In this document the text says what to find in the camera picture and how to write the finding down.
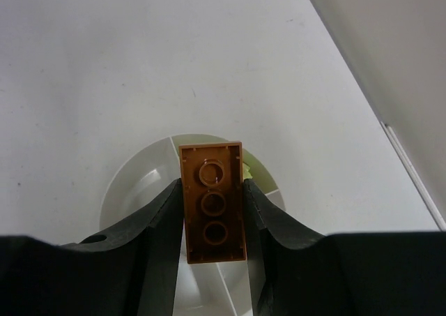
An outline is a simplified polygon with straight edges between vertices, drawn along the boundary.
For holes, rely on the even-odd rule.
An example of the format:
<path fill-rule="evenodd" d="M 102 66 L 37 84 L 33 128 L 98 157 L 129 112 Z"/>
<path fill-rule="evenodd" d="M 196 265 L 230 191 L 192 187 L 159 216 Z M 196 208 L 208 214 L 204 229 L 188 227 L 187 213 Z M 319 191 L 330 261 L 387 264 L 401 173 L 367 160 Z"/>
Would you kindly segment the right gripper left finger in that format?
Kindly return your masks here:
<path fill-rule="evenodd" d="M 79 243 L 1 237 L 2 315 L 171 315 L 183 191 L 154 200 Z"/>

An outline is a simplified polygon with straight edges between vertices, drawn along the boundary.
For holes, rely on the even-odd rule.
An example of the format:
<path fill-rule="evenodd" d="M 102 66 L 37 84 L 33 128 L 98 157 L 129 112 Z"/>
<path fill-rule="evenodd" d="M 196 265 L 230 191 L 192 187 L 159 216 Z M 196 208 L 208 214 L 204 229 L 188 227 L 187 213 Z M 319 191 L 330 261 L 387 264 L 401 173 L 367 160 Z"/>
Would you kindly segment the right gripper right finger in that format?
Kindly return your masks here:
<path fill-rule="evenodd" d="M 445 233 L 324 236 L 243 184 L 255 315 L 444 315 Z"/>

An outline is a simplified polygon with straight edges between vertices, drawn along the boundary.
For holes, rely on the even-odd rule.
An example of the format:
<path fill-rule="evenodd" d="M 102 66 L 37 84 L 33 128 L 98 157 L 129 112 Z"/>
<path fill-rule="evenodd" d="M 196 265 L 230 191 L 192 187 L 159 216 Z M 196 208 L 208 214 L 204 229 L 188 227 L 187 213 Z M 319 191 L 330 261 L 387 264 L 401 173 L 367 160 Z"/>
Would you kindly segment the lime green lego brick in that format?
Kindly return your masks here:
<path fill-rule="evenodd" d="M 243 179 L 257 180 L 261 176 L 261 167 L 257 160 L 243 161 Z"/>

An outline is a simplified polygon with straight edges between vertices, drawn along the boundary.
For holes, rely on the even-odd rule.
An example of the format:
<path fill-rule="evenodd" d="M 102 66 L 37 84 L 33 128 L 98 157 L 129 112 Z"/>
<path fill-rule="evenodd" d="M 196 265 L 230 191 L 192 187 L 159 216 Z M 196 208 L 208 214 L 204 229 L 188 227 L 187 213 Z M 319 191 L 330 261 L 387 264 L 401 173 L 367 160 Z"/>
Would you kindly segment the brown lego plate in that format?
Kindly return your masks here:
<path fill-rule="evenodd" d="M 245 260 L 242 143 L 183 144 L 178 150 L 187 263 Z"/>

